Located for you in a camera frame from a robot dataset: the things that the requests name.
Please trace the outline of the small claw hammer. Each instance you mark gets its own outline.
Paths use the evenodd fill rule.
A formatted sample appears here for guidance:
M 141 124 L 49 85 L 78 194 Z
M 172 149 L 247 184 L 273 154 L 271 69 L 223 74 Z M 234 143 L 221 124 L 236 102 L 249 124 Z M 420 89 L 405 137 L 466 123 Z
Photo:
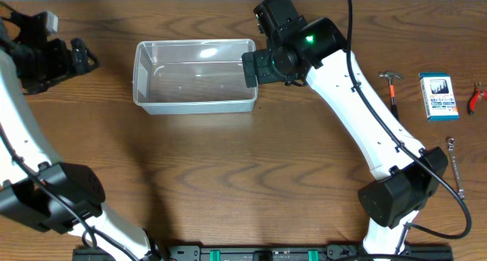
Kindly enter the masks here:
M 388 80 L 389 92 L 390 92 L 390 111 L 393 114 L 393 116 L 397 120 L 399 120 L 399 113 L 396 105 L 396 92 L 395 92 L 395 86 L 393 82 L 394 80 L 402 80 L 403 78 L 399 73 L 396 72 L 379 72 L 378 77 Z

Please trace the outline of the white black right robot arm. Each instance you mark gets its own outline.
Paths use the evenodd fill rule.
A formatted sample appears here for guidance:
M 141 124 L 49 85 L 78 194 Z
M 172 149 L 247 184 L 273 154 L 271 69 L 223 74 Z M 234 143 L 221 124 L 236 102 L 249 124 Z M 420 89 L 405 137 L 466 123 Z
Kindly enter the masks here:
M 326 101 L 374 177 L 358 191 L 370 217 L 362 252 L 379 260 L 402 253 L 406 225 L 436 193 L 448 164 L 446 154 L 440 148 L 426 150 L 394 118 L 330 19 L 309 23 L 291 0 L 263 0 L 253 13 L 267 47 L 242 55 L 247 87 L 307 85 Z

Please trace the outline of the clear plastic container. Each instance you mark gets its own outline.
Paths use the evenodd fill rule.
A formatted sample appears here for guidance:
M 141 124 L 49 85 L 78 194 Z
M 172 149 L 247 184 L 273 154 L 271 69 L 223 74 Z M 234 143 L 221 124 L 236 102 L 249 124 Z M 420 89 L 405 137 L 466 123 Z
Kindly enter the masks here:
M 251 39 L 142 41 L 133 101 L 151 115 L 248 113 L 258 89 L 246 86 L 241 56 L 255 50 Z

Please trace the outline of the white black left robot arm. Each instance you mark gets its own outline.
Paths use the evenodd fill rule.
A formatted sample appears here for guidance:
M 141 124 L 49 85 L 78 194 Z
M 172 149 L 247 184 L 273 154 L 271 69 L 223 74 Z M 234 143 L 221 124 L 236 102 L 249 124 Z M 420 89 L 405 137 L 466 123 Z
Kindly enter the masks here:
M 146 230 L 106 203 L 88 166 L 63 161 L 46 140 L 27 96 L 99 67 L 80 38 L 56 37 L 58 18 L 10 8 L 1 19 L 1 214 L 39 232 L 81 238 L 85 247 L 114 260 L 160 260 Z

